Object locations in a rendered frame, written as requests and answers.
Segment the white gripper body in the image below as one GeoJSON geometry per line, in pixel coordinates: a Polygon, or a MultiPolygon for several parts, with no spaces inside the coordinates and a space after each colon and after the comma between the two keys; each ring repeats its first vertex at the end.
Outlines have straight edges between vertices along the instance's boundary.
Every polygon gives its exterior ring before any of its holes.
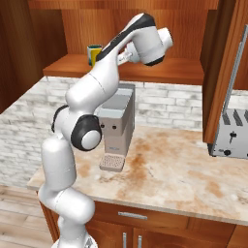
{"type": "Polygon", "coordinates": [[[132,52],[122,52],[117,56],[117,65],[120,66],[126,62],[130,61],[130,58],[132,57],[132,52]]]}

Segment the yellow mug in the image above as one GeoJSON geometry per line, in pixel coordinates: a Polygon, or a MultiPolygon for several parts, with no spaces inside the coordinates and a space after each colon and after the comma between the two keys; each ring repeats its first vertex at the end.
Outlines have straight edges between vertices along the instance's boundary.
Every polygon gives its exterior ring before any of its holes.
{"type": "Polygon", "coordinates": [[[92,64],[92,67],[95,66],[97,55],[101,52],[101,50],[102,50],[101,47],[93,48],[91,50],[91,64],[92,64]]]}

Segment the wooden base cabinet door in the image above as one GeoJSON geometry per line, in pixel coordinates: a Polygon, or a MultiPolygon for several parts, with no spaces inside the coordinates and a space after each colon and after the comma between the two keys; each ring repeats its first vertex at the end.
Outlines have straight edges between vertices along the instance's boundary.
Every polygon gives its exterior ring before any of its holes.
{"type": "Polygon", "coordinates": [[[133,248],[138,248],[139,235],[142,236],[141,248],[230,248],[225,242],[199,240],[137,228],[133,228],[133,248]]]}
{"type": "Polygon", "coordinates": [[[133,229],[100,221],[86,225],[89,234],[96,240],[98,248],[122,248],[122,234],[127,234],[127,248],[133,248],[133,229]]]}

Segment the grey coffee machine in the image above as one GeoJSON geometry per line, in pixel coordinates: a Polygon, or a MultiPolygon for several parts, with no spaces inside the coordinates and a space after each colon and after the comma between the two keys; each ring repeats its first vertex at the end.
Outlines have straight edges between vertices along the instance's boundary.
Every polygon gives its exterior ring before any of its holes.
{"type": "Polygon", "coordinates": [[[135,130],[136,87],[120,83],[116,93],[99,108],[97,116],[103,132],[105,154],[103,171],[121,172],[135,130]]]}

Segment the silver toaster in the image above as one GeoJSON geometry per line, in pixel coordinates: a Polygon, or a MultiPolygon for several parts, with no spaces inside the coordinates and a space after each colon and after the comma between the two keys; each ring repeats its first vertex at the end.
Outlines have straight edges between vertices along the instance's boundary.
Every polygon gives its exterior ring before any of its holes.
{"type": "Polygon", "coordinates": [[[210,156],[248,160],[248,110],[229,108],[222,113],[214,142],[207,146],[210,156]]]}

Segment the wooden drawer front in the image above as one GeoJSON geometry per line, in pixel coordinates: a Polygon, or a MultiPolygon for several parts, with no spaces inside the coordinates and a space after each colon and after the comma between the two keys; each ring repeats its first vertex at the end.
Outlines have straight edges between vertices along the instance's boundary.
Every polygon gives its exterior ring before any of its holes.
{"type": "Polygon", "coordinates": [[[187,228],[188,218],[181,215],[130,207],[119,204],[111,204],[96,201],[96,211],[94,218],[109,223],[123,224],[141,228],[172,228],[184,230],[187,228]],[[141,220],[119,216],[118,211],[132,212],[148,217],[148,220],[141,220]]]}

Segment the open wooden wall cabinet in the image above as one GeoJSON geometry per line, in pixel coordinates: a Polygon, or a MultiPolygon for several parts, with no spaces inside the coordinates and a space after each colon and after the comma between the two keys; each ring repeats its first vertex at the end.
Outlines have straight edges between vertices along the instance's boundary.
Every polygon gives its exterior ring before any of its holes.
{"type": "Polygon", "coordinates": [[[201,85],[202,43],[207,14],[219,0],[28,0],[29,8],[61,14],[67,51],[44,68],[46,76],[81,77],[90,70],[86,47],[106,45],[128,21],[148,13],[159,28],[167,27],[173,47],[164,61],[153,67],[126,63],[119,67],[120,78],[201,85]]]}

